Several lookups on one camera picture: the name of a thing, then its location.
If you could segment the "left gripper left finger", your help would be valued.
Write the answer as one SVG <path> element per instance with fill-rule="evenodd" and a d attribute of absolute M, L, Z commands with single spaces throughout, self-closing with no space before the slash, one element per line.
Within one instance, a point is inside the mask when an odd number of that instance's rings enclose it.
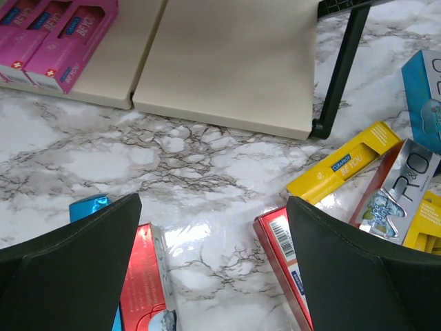
<path fill-rule="evenodd" d="M 132 193 L 1 249 L 1 329 L 111 330 L 141 208 Z"/>

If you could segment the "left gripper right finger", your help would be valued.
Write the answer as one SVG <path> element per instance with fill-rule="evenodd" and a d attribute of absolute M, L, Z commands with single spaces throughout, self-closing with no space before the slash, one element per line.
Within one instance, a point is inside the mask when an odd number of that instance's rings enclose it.
<path fill-rule="evenodd" d="M 287 202 L 315 330 L 439 330 L 440 257 L 390 243 L 307 203 Z"/>

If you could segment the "pink toothpaste box back side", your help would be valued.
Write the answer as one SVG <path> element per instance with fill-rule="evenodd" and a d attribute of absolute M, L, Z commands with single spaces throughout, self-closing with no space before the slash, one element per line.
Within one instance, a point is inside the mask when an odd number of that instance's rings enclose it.
<path fill-rule="evenodd" d="M 73 1 L 25 73 L 40 88 L 69 93 L 118 13 L 116 0 Z"/>

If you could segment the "pink toothpaste box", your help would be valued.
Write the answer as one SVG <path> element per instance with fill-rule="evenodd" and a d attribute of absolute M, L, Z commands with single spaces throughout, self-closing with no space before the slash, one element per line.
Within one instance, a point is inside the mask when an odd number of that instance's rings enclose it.
<path fill-rule="evenodd" d="M 25 73 L 25 65 L 47 35 L 58 25 L 71 4 L 71 1 L 39 1 L 23 30 L 13 39 L 6 64 L 1 65 L 1 77 L 6 82 L 31 86 L 34 84 Z"/>
<path fill-rule="evenodd" d="M 118 13 L 116 0 L 73 1 L 25 73 L 40 88 L 69 93 Z"/>
<path fill-rule="evenodd" d="M 13 39 L 23 30 L 38 3 L 33 0 L 6 1 L 1 7 L 1 65 L 6 64 Z"/>

